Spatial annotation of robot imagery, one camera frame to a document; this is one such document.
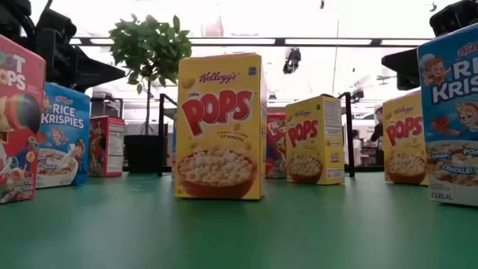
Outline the yellow Corn Pops cereal box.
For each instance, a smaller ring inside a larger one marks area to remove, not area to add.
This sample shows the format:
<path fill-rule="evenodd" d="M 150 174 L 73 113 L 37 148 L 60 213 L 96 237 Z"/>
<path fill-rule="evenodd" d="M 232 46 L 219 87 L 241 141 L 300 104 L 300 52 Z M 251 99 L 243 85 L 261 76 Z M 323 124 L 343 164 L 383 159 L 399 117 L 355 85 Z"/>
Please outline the yellow Corn Pops cereal box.
<path fill-rule="evenodd" d="M 429 184 L 420 92 L 384 102 L 382 146 L 385 181 L 405 185 Z"/>
<path fill-rule="evenodd" d="M 341 100 L 316 96 L 286 110 L 287 180 L 313 185 L 344 183 Z"/>
<path fill-rule="evenodd" d="M 267 85 L 256 53 L 179 63 L 175 195 L 260 200 L 267 149 Z"/>

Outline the black table frame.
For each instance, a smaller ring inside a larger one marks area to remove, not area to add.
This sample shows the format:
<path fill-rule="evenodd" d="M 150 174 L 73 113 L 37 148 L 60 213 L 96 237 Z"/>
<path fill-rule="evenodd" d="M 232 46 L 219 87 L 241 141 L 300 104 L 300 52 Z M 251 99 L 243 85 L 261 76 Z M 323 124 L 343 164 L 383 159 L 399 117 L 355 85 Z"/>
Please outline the black table frame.
<path fill-rule="evenodd" d="M 344 165 L 344 171 L 346 173 L 349 172 L 349 167 L 348 164 Z M 122 168 L 123 172 L 129 172 L 129 168 L 127 166 L 123 166 Z M 356 173 L 372 173 L 372 172 L 384 172 L 385 167 L 384 166 L 355 166 L 354 171 Z M 163 173 L 170 173 L 172 172 L 172 168 L 168 166 L 163 166 L 162 169 Z"/>

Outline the blue Rice Krispies cereal box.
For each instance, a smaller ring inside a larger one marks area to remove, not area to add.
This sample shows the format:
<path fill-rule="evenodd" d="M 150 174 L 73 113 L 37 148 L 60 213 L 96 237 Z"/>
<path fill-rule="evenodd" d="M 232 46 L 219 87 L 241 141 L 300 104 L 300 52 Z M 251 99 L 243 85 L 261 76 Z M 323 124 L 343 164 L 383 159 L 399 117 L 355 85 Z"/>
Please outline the blue Rice Krispies cereal box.
<path fill-rule="evenodd" d="M 172 162 L 172 173 L 171 177 L 174 181 L 176 179 L 176 135 L 177 135 L 177 108 L 174 108 L 173 113 L 173 136 L 172 136 L 172 155 L 171 155 L 171 162 Z"/>
<path fill-rule="evenodd" d="M 478 207 L 478 22 L 418 47 L 430 198 Z"/>
<path fill-rule="evenodd" d="M 87 180 L 90 97 L 45 84 L 37 188 L 80 185 Z"/>

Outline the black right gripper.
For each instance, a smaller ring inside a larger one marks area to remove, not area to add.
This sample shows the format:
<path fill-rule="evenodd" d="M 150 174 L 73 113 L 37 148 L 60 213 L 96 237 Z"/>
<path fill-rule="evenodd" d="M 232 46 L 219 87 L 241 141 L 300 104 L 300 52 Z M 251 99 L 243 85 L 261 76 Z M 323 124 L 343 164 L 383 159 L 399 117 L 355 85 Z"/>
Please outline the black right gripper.
<path fill-rule="evenodd" d="M 478 0 L 459 0 L 432 15 L 430 27 L 436 37 L 449 34 L 478 22 Z M 398 90 L 420 87 L 417 49 L 396 52 L 382 57 L 382 65 L 397 74 Z"/>

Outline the black ceiling-hung device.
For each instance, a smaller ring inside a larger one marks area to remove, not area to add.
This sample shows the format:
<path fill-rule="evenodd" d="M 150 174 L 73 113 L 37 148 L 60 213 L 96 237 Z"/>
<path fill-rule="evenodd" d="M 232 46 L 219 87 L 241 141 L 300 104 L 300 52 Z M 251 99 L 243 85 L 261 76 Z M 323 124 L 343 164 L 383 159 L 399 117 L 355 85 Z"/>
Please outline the black ceiling-hung device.
<path fill-rule="evenodd" d="M 302 60 L 301 52 L 298 48 L 289 48 L 285 53 L 285 63 L 283 66 L 283 73 L 285 75 L 294 73 L 299 68 L 299 63 Z"/>

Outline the red Froot Loops cereal box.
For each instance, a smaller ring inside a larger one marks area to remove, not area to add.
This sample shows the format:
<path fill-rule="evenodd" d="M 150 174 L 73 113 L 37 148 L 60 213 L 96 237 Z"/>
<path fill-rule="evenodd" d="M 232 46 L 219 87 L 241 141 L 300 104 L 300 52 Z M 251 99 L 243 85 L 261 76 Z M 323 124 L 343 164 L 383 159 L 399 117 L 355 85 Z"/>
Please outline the red Froot Loops cereal box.
<path fill-rule="evenodd" d="M 123 172 L 125 121 L 119 117 L 90 119 L 88 173 L 95 177 L 118 177 Z"/>
<path fill-rule="evenodd" d="M 267 149 L 266 169 L 267 179 L 283 179 L 287 177 L 286 167 L 286 132 L 287 126 L 284 113 L 267 115 Z"/>
<path fill-rule="evenodd" d="M 46 62 L 0 34 L 0 204 L 32 200 Z"/>

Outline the person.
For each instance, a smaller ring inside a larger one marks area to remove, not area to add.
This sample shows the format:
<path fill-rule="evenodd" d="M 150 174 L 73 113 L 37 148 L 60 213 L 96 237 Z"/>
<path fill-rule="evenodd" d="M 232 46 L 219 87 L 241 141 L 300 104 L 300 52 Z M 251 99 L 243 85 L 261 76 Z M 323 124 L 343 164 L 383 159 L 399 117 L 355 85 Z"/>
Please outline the person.
<path fill-rule="evenodd" d="M 353 157 L 354 157 L 354 166 L 361 166 L 361 145 L 362 140 L 359 137 L 359 131 L 357 129 L 352 130 L 353 137 Z"/>
<path fill-rule="evenodd" d="M 378 107 L 375 110 L 375 116 L 377 119 L 377 124 L 374 127 L 373 134 L 370 136 L 370 141 L 376 143 L 376 151 L 375 151 L 375 161 L 376 165 L 383 166 L 384 165 L 384 152 L 382 147 L 383 141 L 383 110 L 382 106 Z"/>

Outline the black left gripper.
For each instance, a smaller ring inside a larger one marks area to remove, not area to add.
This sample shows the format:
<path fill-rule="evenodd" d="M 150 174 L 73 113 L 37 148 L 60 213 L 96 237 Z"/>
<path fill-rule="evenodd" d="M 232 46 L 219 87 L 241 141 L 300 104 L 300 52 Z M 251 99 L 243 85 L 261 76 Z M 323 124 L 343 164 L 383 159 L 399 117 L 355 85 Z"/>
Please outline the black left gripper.
<path fill-rule="evenodd" d="M 46 61 L 46 81 L 85 92 L 91 87 L 125 77 L 125 71 L 94 60 L 69 44 L 77 28 L 72 20 L 45 9 L 36 25 L 36 53 Z"/>

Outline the green table mat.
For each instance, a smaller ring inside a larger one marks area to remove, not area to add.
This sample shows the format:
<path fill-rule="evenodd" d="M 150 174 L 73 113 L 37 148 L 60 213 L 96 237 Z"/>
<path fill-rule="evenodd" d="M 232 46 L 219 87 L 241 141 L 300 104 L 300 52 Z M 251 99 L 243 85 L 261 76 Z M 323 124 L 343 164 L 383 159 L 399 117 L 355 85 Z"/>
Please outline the green table mat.
<path fill-rule="evenodd" d="M 0 269 L 478 269 L 478 208 L 360 173 L 183 200 L 170 177 L 91 179 L 0 205 Z"/>

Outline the green plant in black pot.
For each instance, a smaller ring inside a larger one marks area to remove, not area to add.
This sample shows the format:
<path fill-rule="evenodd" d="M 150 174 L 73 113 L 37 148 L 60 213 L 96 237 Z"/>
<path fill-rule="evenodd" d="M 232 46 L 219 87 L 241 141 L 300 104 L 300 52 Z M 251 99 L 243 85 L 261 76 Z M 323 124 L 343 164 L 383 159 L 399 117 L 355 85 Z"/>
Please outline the green plant in black pot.
<path fill-rule="evenodd" d="M 125 153 L 131 174 L 156 174 L 160 167 L 158 135 L 150 133 L 152 84 L 166 87 L 168 82 L 177 83 L 180 60 L 191 56 L 191 42 L 188 30 L 181 29 L 180 19 L 160 22 L 148 15 L 138 19 L 121 19 L 109 31 L 113 41 L 110 53 L 116 65 L 122 64 L 127 70 L 128 83 L 138 93 L 146 91 L 146 115 L 143 132 L 125 136 Z"/>

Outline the wooden shelf with black legs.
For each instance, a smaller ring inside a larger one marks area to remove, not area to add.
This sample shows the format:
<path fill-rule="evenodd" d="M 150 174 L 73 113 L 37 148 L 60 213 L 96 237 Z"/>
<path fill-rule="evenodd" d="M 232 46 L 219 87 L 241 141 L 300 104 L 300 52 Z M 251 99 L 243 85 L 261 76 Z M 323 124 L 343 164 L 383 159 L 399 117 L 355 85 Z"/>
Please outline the wooden shelf with black legs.
<path fill-rule="evenodd" d="M 352 103 L 353 101 L 351 92 L 345 92 L 340 94 L 337 99 L 343 99 L 345 106 L 341 108 L 341 114 L 346 115 L 346 127 L 350 131 L 352 129 Z M 160 97 L 155 100 L 159 103 L 159 118 L 158 118 L 158 145 L 160 150 L 160 156 L 158 157 L 158 163 L 160 167 L 157 168 L 156 174 L 162 177 L 164 173 L 170 173 L 172 168 L 167 164 L 167 146 L 168 146 L 168 130 L 165 129 L 164 118 L 168 117 L 171 120 L 174 116 L 174 110 L 177 108 L 177 102 L 171 99 L 167 94 L 161 93 Z"/>

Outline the black overhead light bar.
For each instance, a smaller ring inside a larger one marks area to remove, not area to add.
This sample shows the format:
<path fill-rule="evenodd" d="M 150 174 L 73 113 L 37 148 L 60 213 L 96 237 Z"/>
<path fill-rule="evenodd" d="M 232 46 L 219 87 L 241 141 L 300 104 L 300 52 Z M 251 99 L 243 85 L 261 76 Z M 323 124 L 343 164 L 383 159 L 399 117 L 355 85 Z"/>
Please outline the black overhead light bar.
<path fill-rule="evenodd" d="M 428 41 L 420 38 L 384 37 L 191 37 L 194 46 L 271 46 L 271 47 L 397 47 L 413 48 Z"/>

